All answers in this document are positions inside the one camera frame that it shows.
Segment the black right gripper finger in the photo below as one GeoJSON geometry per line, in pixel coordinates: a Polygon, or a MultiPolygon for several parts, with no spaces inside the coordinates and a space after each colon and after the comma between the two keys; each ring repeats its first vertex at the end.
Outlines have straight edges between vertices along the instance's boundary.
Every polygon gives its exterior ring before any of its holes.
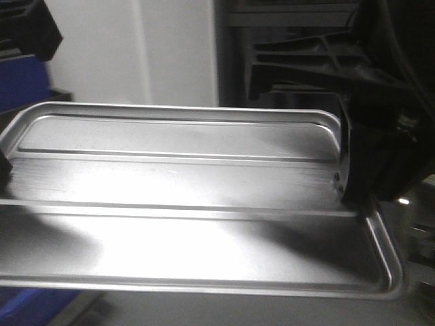
{"type": "Polygon", "coordinates": [[[411,182],[411,111],[398,105],[341,103],[338,194],[342,202],[395,200],[411,182]]]}

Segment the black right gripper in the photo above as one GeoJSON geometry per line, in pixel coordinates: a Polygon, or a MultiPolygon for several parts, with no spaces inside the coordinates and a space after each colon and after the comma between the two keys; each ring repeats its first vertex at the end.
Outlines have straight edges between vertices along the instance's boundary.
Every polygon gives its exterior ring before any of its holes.
{"type": "Polygon", "coordinates": [[[257,99],[279,84],[354,94],[362,105],[408,107],[410,187],[434,172],[433,1],[361,1],[351,33],[250,45],[247,96],[257,99]],[[372,63],[404,89],[372,90],[372,63]]]}

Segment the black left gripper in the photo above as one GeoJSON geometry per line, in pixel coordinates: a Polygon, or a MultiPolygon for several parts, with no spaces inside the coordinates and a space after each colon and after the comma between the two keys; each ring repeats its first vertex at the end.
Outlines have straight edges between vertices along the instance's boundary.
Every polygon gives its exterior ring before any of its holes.
{"type": "Polygon", "coordinates": [[[52,60],[63,36],[45,1],[1,2],[1,51],[52,60]]]}

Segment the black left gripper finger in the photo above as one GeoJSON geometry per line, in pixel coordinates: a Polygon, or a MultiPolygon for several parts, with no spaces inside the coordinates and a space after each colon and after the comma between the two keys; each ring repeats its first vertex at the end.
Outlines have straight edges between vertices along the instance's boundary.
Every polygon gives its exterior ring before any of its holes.
{"type": "Polygon", "coordinates": [[[0,151],[0,182],[1,185],[5,185],[10,179],[10,173],[12,171],[12,164],[6,158],[5,154],[0,151]]]}

